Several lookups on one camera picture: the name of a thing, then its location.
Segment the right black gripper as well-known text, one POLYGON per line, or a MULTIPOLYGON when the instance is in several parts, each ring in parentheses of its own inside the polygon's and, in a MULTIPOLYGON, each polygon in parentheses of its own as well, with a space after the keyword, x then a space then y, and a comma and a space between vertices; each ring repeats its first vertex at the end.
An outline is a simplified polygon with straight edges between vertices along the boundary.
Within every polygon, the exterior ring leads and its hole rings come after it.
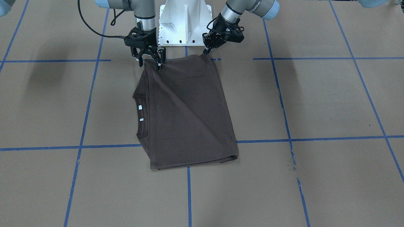
POLYGON ((166 48, 161 46, 149 45, 131 45, 132 56, 137 59, 139 66, 143 67, 143 55, 151 56, 156 61, 156 70, 159 71, 166 61, 166 48))

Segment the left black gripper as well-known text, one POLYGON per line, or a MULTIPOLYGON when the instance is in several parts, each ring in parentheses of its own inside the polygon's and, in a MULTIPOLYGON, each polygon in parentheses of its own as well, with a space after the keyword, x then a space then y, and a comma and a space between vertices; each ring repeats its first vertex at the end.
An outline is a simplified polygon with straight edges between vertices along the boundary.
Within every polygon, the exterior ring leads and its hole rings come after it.
POLYGON ((231 36, 230 32, 206 32, 202 34, 204 43, 203 54, 208 55, 212 49, 217 49, 224 45, 231 36))

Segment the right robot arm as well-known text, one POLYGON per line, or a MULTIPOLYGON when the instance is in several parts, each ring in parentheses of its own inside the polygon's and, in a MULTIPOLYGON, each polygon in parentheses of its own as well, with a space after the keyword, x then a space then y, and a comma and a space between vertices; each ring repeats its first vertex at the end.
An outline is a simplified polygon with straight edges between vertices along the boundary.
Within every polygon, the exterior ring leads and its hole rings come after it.
POLYGON ((105 35, 95 31, 84 19, 80 1, 77 1, 77 9, 82 22, 98 36, 105 38, 122 39, 126 46, 130 47, 131 55, 143 66, 143 56, 150 56, 156 63, 156 70, 159 71, 166 60, 166 49, 158 46, 156 10, 154 0, 96 0, 95 4, 100 8, 120 9, 121 12, 114 14, 111 25, 115 25, 116 19, 124 12, 132 11, 136 25, 130 30, 127 36, 105 35))

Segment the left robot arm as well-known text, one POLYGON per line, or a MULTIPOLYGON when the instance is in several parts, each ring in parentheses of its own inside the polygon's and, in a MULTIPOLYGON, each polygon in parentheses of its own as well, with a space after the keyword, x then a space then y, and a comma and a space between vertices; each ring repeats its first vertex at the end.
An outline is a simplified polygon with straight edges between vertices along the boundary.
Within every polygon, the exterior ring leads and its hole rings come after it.
POLYGON ((212 19, 203 33, 204 55, 227 42, 241 43, 244 40, 244 28, 239 26, 241 15, 248 11, 264 20, 274 19, 280 10, 277 0, 227 0, 221 12, 212 19))

